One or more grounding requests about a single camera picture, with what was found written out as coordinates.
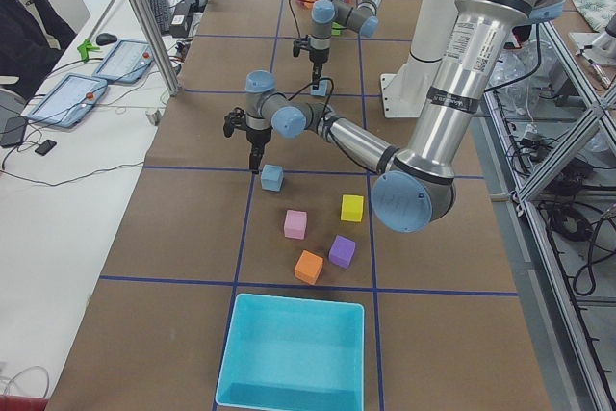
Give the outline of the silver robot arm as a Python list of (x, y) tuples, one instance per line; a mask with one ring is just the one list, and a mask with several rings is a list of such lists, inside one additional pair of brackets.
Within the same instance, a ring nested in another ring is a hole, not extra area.
[(338, 24), (360, 37), (369, 38), (378, 27), (377, 11), (381, 2), (358, 0), (351, 5), (344, 0), (318, 0), (313, 4), (311, 31), (305, 38), (294, 42), (295, 55), (301, 50), (308, 52), (312, 64), (310, 92), (313, 95), (323, 96), (329, 87), (322, 78), (322, 69), (329, 59), (333, 25)]
[(390, 229), (409, 233), (443, 217), (455, 200), (452, 161), (487, 89), (501, 50), (517, 26), (558, 17), (565, 0), (423, 0), (418, 39), (439, 58), (406, 147), (400, 149), (339, 116), (327, 103), (301, 102), (276, 89), (272, 74), (248, 74), (246, 103), (230, 113), (226, 134), (243, 130), (257, 170), (273, 134), (312, 131), (377, 176), (372, 206)]

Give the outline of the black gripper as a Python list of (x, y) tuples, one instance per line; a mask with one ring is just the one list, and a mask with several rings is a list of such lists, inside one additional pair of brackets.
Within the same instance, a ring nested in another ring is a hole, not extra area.
[(271, 140), (271, 128), (254, 129), (248, 127), (246, 129), (246, 138), (251, 143), (249, 154), (249, 169), (252, 173), (258, 173), (265, 154), (265, 147)]
[(313, 64), (311, 75), (311, 91), (317, 91), (321, 85), (322, 68), (329, 59), (329, 52), (329, 47), (324, 49), (317, 49), (311, 47), (309, 50), (309, 59)]

